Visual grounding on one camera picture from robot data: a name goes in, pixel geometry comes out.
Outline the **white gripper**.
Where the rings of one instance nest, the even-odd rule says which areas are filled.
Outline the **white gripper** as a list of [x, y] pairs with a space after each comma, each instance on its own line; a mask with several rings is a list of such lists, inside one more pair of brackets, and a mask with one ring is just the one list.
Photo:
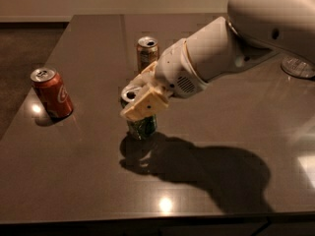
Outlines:
[[137, 75], [121, 92], [127, 102], [120, 115], [139, 121], [165, 110], [169, 91], [173, 97], [188, 98], [207, 88], [208, 83], [194, 70], [188, 55], [186, 39], [166, 48], [157, 61]]

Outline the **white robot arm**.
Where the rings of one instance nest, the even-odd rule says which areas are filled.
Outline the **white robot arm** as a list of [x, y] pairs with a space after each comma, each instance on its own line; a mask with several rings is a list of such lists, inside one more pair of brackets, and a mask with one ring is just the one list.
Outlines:
[[121, 92], [134, 98], [129, 121], [155, 115], [172, 97], [188, 98], [209, 81], [250, 69], [277, 53], [315, 64], [315, 0], [228, 0], [219, 17], [166, 48]]

